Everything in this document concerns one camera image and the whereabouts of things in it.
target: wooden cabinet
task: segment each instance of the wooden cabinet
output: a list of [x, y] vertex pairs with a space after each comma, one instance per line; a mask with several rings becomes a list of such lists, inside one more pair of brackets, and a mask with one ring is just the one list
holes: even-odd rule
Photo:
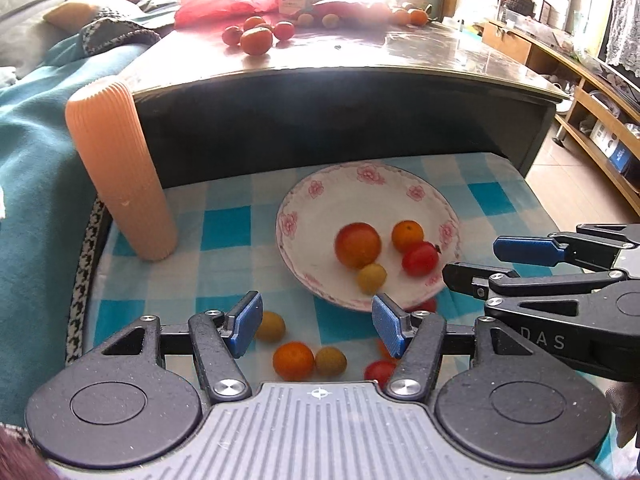
[[487, 23], [482, 33], [482, 42], [495, 50], [511, 57], [518, 63], [527, 64], [531, 43], [516, 35], [511, 30]]
[[[534, 72], [556, 74], [565, 79], [578, 81], [571, 108], [565, 115], [556, 114], [556, 120], [560, 123], [562, 130], [570, 134], [582, 146], [636, 212], [640, 214], [640, 190], [629, 183], [593, 141], [581, 133], [579, 129], [580, 121], [592, 114], [603, 123], [607, 130], [618, 136], [620, 141], [637, 158], [640, 158], [640, 139], [636, 139], [625, 126], [625, 123], [628, 122], [640, 124], [640, 113], [617, 94], [607, 82], [589, 72], [583, 65], [556, 52], [524, 32], [508, 29], [503, 23], [491, 21], [484, 24], [482, 42], [526, 65]], [[594, 90], [604, 92], [616, 103], [621, 111], [619, 118], [616, 118], [590, 95], [590, 92]]]

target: white plate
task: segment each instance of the white plate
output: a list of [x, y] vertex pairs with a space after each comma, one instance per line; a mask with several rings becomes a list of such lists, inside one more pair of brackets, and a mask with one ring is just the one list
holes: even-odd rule
[[[402, 255], [391, 243], [401, 220], [414, 220], [424, 239], [442, 251], [428, 276], [412, 278], [402, 270]], [[379, 162], [350, 162], [324, 168], [300, 181], [286, 195], [276, 218], [276, 241], [284, 263], [309, 291], [333, 304], [371, 311], [371, 297], [356, 283], [356, 270], [343, 266], [334, 253], [338, 231], [366, 222], [382, 239], [377, 262], [387, 279], [380, 292], [411, 309], [444, 287], [442, 267], [459, 258], [458, 217], [449, 203], [423, 179]]]

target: metal screw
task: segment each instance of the metal screw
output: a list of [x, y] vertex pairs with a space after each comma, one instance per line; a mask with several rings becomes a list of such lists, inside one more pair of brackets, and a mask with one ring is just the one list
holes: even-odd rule
[[389, 389], [399, 396], [415, 395], [420, 391], [420, 383], [413, 379], [396, 379], [389, 385]]
[[213, 386], [213, 390], [224, 397], [234, 397], [244, 392], [246, 384], [237, 379], [222, 379]]

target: white lace curtain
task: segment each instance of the white lace curtain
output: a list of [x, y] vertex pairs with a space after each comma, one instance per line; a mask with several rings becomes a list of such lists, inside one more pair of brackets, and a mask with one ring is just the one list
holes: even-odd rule
[[640, 0], [613, 0], [606, 63], [640, 77]]

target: teal blanket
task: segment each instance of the teal blanket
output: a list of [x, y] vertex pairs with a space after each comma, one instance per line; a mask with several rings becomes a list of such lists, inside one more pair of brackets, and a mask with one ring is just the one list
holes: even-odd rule
[[148, 47], [84, 58], [73, 36], [0, 90], [0, 421], [24, 424], [29, 396], [62, 370], [74, 277], [95, 189], [66, 129], [66, 101]]

